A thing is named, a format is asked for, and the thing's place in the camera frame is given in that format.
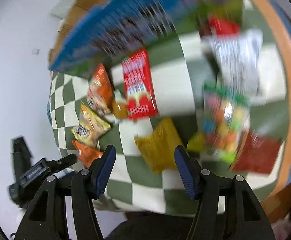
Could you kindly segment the orange snack packet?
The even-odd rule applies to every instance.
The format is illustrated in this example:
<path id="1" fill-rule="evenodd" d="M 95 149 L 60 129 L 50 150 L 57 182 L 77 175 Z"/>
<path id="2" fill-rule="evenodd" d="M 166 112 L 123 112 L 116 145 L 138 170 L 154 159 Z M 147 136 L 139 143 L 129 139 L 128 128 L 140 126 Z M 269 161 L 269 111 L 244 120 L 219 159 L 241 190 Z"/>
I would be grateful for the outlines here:
<path id="1" fill-rule="evenodd" d="M 78 150 L 78 159 L 87 168 L 91 166 L 94 160 L 102 157 L 103 153 L 92 147 L 87 146 L 77 140 L 72 141 L 73 146 Z"/>

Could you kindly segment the white green snack bag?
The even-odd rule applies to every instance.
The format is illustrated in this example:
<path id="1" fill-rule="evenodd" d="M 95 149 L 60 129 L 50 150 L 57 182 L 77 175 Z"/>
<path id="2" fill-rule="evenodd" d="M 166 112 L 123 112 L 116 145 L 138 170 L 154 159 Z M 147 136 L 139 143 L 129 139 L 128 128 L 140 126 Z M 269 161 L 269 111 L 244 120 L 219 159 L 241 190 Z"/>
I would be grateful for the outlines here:
<path id="1" fill-rule="evenodd" d="M 250 105 L 265 104 L 258 70 L 263 45 L 263 32 L 260 29 L 206 36 L 202 42 L 205 50 L 213 54 L 218 64 L 218 83 L 221 86 L 244 96 Z"/>

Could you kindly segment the small red snack packet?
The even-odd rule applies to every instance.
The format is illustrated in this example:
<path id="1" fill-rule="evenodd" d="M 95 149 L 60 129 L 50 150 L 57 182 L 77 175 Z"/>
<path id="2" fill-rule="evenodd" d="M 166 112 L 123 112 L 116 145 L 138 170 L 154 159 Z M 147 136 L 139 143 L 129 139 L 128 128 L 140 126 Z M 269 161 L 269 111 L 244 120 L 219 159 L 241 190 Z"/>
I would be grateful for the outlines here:
<path id="1" fill-rule="evenodd" d="M 201 36 L 232 35 L 239 32 L 240 28 L 235 22 L 217 16 L 209 16 L 207 24 L 200 29 Z"/>

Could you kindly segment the wall socket left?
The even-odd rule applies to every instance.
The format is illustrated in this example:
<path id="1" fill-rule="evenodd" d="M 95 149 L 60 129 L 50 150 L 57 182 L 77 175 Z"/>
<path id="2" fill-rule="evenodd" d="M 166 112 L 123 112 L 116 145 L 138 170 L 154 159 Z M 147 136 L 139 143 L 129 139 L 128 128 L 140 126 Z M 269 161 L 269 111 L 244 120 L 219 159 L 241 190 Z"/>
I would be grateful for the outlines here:
<path id="1" fill-rule="evenodd" d="M 32 54 L 34 55 L 38 55 L 39 54 L 40 49 L 33 49 L 32 50 Z"/>

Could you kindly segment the green white checkered mat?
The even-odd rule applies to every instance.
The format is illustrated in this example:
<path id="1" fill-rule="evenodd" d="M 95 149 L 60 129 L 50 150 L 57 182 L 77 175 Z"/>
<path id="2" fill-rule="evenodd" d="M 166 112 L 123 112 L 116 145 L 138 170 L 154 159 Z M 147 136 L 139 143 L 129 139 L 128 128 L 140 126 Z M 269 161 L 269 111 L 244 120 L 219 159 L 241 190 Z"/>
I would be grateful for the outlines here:
<path id="1" fill-rule="evenodd" d="M 49 69 L 61 155 L 116 149 L 99 209 L 194 215 L 179 145 L 266 213 L 291 183 L 291 37 L 268 0 L 76 0 Z"/>

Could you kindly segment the pale yellow puff bag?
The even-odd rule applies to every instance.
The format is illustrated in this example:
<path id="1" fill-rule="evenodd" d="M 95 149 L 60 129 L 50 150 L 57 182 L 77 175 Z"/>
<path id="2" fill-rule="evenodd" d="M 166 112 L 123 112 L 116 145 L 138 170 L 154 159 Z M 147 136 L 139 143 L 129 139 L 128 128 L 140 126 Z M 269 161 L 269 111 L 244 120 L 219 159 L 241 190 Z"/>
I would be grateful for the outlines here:
<path id="1" fill-rule="evenodd" d="M 111 128 L 111 125 L 99 117 L 81 102 L 78 125 L 71 129 L 75 139 L 89 147 L 96 147 L 98 139 Z"/>

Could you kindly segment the red spicy strip packet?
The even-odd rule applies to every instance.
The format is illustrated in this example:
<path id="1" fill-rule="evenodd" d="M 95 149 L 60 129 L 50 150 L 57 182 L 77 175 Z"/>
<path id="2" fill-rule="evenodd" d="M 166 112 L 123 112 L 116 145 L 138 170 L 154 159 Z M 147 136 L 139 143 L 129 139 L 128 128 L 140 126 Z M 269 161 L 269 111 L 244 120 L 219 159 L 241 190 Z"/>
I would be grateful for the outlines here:
<path id="1" fill-rule="evenodd" d="M 122 61 L 122 70 L 128 118 L 137 120 L 156 115 L 158 110 L 146 49 L 126 57 Z"/>

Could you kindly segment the yellow snack bag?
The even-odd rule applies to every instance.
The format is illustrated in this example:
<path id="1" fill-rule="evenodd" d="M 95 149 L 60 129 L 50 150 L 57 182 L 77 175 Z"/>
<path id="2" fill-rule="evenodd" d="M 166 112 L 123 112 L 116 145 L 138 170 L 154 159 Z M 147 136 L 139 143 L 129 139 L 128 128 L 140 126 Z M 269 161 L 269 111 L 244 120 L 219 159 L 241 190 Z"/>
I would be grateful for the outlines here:
<path id="1" fill-rule="evenodd" d="M 134 142 L 154 173 L 177 169 L 174 151 L 183 143 L 171 118 L 163 118 L 150 135 L 135 136 Z"/>

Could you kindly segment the colorful candy ball bag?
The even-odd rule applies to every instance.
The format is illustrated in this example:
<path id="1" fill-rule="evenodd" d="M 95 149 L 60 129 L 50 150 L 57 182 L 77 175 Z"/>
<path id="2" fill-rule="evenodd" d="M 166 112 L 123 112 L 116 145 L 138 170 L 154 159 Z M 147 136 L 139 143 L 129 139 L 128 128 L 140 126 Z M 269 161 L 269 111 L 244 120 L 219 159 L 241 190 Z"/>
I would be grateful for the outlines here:
<path id="1" fill-rule="evenodd" d="M 187 150 L 232 164 L 244 123 L 250 113 L 248 98 L 213 82 L 203 85 L 203 122 Z"/>

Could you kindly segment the orange panda snack bag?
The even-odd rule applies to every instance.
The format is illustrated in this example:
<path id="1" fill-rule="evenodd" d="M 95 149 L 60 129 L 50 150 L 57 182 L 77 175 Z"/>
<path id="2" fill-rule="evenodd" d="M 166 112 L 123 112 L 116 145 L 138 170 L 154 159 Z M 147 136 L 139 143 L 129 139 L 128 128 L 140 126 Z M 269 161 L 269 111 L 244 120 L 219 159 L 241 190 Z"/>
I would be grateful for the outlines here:
<path id="1" fill-rule="evenodd" d="M 86 100 L 93 111 L 103 116 L 111 114 L 113 98 L 113 88 L 108 74 L 104 65 L 100 63 L 90 79 Z"/>

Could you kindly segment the dark red snack packet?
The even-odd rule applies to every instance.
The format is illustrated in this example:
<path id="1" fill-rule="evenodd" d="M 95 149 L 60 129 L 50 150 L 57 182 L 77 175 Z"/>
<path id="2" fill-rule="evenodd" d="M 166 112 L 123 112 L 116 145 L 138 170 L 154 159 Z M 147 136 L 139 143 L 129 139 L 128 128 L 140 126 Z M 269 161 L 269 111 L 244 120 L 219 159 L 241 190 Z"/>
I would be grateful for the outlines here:
<path id="1" fill-rule="evenodd" d="M 259 135 L 253 130 L 244 132 L 230 170 L 269 175 L 277 160 L 281 145 L 280 139 Z"/>

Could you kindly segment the cardboard milk box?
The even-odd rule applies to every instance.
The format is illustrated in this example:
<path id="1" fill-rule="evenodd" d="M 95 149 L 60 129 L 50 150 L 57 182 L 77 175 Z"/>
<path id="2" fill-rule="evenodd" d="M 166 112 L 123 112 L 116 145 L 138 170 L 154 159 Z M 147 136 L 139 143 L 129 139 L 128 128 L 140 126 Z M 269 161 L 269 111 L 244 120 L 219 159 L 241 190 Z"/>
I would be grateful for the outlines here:
<path id="1" fill-rule="evenodd" d="M 49 70 L 89 78 L 140 48 L 200 31 L 210 18 L 241 24 L 242 0 L 75 0 L 50 53 Z"/>

